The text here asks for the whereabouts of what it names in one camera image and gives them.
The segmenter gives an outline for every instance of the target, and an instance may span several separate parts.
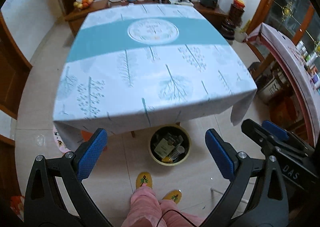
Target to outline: table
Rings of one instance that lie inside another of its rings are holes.
[[[221,34],[190,6],[90,13],[67,57],[53,120],[67,147],[109,134],[219,114],[241,122],[257,87]]]
[[[146,4],[146,3],[157,3],[153,0],[145,0],[143,2],[135,1],[135,4]],[[108,9],[113,6],[127,6],[128,2],[115,2],[111,3],[109,0],[100,0],[95,1],[92,5],[84,10],[79,10],[75,8],[70,14],[66,15],[65,21],[69,23],[70,29],[74,36],[77,35],[84,19],[89,13],[96,12],[103,9]],[[223,12],[220,8],[207,8],[202,6],[200,3],[194,3],[194,8],[199,11],[217,30],[220,29],[222,22],[228,17],[228,14]]]
[[[304,68],[305,61],[296,46],[287,36],[264,23],[260,24],[246,41],[263,44],[271,53],[253,74],[254,79],[274,60],[284,70],[301,106],[308,140],[315,146],[320,133],[320,95]]]

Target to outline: fruit bowl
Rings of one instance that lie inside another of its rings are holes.
[[[79,10],[87,9],[91,6],[91,4],[94,2],[94,0],[82,0],[81,2],[74,2],[73,6]]]

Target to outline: circular emblem on tablecloth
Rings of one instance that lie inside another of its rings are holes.
[[[167,44],[177,39],[178,28],[171,22],[160,19],[145,19],[132,23],[128,35],[144,44]]]

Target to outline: pink tablecloth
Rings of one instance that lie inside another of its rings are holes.
[[[293,42],[275,28],[260,24],[246,39],[265,45],[287,75],[299,100],[308,139],[316,141],[320,132],[320,95],[306,72],[305,61]]]

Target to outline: yellow slipper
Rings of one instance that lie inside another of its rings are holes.
[[[181,200],[181,197],[182,193],[179,190],[172,190],[164,196],[163,200],[172,200],[173,202],[178,204],[178,202],[180,202]]]
[[[152,178],[150,173],[141,172],[136,180],[136,189],[142,186],[142,184],[147,184],[148,187],[152,188]]]

